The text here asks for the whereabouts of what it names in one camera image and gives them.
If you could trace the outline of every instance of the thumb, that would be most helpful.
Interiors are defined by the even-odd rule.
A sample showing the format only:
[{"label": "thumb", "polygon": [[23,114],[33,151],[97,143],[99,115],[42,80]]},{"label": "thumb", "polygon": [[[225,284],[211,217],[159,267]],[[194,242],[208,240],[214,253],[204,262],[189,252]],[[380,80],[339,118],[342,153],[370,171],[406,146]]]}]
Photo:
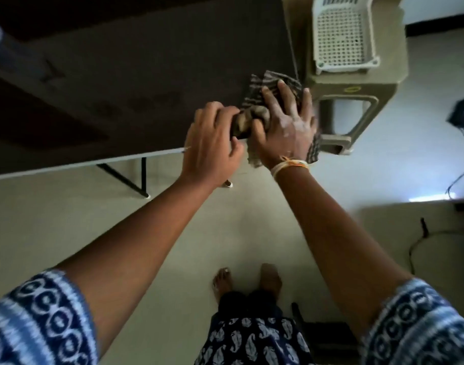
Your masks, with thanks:
[{"label": "thumb", "polygon": [[232,144],[232,151],[230,152],[229,158],[239,161],[244,154],[244,145],[239,142],[237,137],[232,137],[230,142]]},{"label": "thumb", "polygon": [[265,131],[262,121],[260,119],[253,120],[253,138],[260,144],[265,143]]}]

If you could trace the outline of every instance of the hand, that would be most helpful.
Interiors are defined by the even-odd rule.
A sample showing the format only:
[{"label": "hand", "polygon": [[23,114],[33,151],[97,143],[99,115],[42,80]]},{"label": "hand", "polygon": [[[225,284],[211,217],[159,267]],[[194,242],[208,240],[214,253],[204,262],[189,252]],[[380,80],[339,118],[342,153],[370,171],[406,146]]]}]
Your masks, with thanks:
[{"label": "hand", "polygon": [[306,160],[317,131],[310,90],[304,89],[303,104],[298,114],[296,98],[291,89],[282,80],[278,81],[278,88],[286,114],[270,89],[263,87],[264,100],[272,117],[271,128],[266,134],[259,119],[255,119],[252,125],[254,149],[269,170],[282,161],[282,156]]},{"label": "hand", "polygon": [[229,136],[232,117],[239,111],[235,106],[209,102],[195,112],[186,135],[181,179],[204,182],[215,189],[237,170],[244,145],[236,137],[230,142]]}]

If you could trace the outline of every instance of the black metal table leg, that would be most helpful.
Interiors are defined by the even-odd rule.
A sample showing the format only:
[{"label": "black metal table leg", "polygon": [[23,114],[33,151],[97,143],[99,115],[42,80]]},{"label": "black metal table leg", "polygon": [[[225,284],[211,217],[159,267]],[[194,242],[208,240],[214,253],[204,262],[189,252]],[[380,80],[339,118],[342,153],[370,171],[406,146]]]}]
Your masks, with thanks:
[{"label": "black metal table leg", "polygon": [[124,177],[120,172],[115,170],[114,168],[110,167],[108,164],[98,164],[99,168],[105,171],[107,174],[112,175],[114,178],[119,180],[120,182],[124,183],[129,188],[135,190],[141,196],[150,198],[150,195],[147,193],[147,182],[146,182],[146,158],[141,158],[141,187],[139,188],[136,184],[134,184],[131,180]]}]

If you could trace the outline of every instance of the basket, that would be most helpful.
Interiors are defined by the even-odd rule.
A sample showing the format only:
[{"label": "basket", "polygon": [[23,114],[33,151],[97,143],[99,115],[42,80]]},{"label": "basket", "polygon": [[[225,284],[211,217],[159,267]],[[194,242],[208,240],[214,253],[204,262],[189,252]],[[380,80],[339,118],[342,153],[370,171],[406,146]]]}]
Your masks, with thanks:
[{"label": "basket", "polygon": [[375,53],[372,0],[315,0],[313,47],[317,74],[371,69]]}]

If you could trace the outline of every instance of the black baseboard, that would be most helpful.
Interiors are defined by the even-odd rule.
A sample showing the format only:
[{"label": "black baseboard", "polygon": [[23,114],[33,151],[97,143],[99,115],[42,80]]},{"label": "black baseboard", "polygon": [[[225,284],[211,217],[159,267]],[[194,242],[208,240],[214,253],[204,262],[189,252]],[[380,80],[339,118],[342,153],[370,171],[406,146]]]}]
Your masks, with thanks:
[{"label": "black baseboard", "polygon": [[406,37],[415,37],[459,28],[464,28],[464,14],[407,24],[405,33]]}]

